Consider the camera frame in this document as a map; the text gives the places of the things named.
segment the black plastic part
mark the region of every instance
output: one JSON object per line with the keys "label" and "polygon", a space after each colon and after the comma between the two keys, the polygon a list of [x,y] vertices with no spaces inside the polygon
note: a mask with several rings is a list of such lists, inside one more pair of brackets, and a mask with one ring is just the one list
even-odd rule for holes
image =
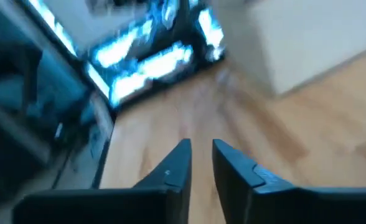
{"label": "black plastic part", "polygon": [[191,145],[182,140],[131,189],[50,190],[24,198],[13,223],[188,223]]}
{"label": "black plastic part", "polygon": [[366,223],[366,188],[297,187],[221,140],[212,154],[227,224]]}

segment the hardwood floor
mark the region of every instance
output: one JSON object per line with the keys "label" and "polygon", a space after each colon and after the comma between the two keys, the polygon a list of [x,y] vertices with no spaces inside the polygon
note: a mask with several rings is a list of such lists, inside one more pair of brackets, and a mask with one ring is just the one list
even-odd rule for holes
{"label": "hardwood floor", "polygon": [[101,187],[131,187],[182,138],[193,148],[190,223],[225,223],[214,138],[298,185],[366,187],[366,54],[332,73],[266,100],[216,65],[118,117]]}

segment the white wall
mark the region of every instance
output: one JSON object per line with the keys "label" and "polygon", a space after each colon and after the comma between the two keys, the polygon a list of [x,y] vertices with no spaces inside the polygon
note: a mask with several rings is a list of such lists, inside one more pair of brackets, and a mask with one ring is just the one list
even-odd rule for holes
{"label": "white wall", "polygon": [[[228,37],[228,49],[253,46],[261,54],[231,50],[246,58],[244,67],[258,66],[261,60],[266,69],[251,76],[267,76],[270,88],[282,94],[316,75],[345,62],[366,50],[366,0],[263,0],[241,6],[228,5],[228,0],[215,3],[218,13],[244,13],[251,34],[257,38]],[[227,24],[243,23],[219,16],[223,29]]]}

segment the wooden floor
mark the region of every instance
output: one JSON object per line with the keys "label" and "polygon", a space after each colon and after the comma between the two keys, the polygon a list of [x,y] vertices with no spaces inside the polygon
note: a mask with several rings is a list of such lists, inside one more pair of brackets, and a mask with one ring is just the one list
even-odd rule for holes
{"label": "wooden floor", "polygon": [[245,80],[222,63],[123,113],[101,187],[131,187],[182,138],[193,148],[190,223],[224,223],[214,138],[295,184],[366,186],[366,54],[277,100]]}

